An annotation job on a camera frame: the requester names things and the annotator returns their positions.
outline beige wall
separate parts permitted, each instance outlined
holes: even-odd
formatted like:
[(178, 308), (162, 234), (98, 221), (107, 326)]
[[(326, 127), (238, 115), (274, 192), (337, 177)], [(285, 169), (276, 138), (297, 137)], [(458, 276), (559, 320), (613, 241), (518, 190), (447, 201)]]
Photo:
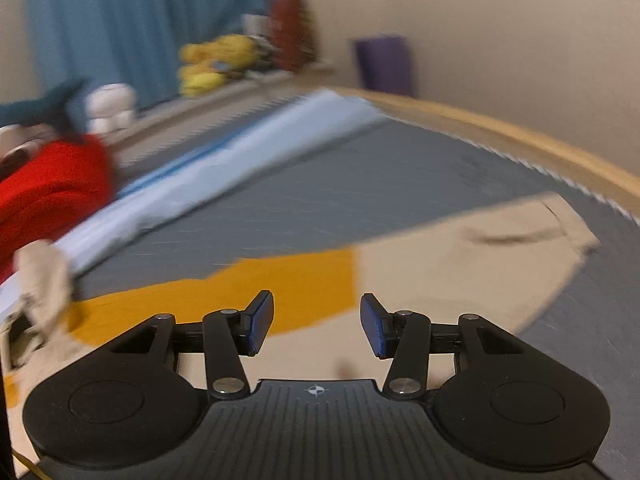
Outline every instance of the beige wall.
[(309, 0), (336, 82), (349, 38), (406, 35), (421, 98), (551, 134), (640, 174), (640, 0)]
[(0, 0), (0, 103), (39, 94), (24, 0)]

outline crosshair logo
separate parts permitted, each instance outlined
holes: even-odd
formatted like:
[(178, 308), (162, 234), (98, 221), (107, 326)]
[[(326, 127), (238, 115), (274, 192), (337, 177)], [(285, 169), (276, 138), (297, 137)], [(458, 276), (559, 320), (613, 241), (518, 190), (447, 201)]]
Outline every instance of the crosshair logo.
[(317, 397), (318, 395), (322, 395), (325, 392), (328, 392), (329, 390), (327, 390), (326, 388), (323, 388), (322, 386), (320, 386), (320, 384), (314, 384), (311, 388), (308, 388), (305, 391), (309, 392), (314, 397)]

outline yellow cable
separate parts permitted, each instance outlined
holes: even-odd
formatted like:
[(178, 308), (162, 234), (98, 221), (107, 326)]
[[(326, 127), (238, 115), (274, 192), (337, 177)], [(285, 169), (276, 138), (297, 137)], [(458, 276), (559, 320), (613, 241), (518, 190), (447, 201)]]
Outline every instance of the yellow cable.
[(36, 475), (40, 480), (51, 480), (51, 478), (44, 473), (42, 469), (36, 466), (31, 460), (29, 460), (24, 455), (18, 453), (15, 449), (11, 450), (15, 459), (20, 462), (23, 466), (25, 466), (29, 471), (31, 471), (34, 475)]

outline red cloth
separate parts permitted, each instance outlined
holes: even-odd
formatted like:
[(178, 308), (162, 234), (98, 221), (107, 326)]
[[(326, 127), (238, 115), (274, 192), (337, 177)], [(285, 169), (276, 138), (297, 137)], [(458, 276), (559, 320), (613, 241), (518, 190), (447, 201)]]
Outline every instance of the red cloth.
[(83, 139), (50, 142), (0, 182), (0, 283), (12, 273), (14, 251), (57, 240), (113, 199), (109, 153), (97, 137)]

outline orange patch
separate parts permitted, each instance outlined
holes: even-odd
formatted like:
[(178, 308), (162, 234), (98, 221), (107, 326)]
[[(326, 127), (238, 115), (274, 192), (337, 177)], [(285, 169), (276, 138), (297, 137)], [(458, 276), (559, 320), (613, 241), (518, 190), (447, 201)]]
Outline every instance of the orange patch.
[(200, 321), (221, 308), (242, 309), (263, 289), (273, 293), (270, 334), (302, 328), (356, 305), (350, 248), (293, 256), (239, 260), (204, 280), (178, 280), (107, 294), (73, 304), (71, 334), (100, 346), (160, 312), (178, 323)]
[(3, 376), (2, 383), (4, 384), (4, 400), (7, 408), (15, 408), (20, 402), (20, 391), (14, 377), (11, 375)]

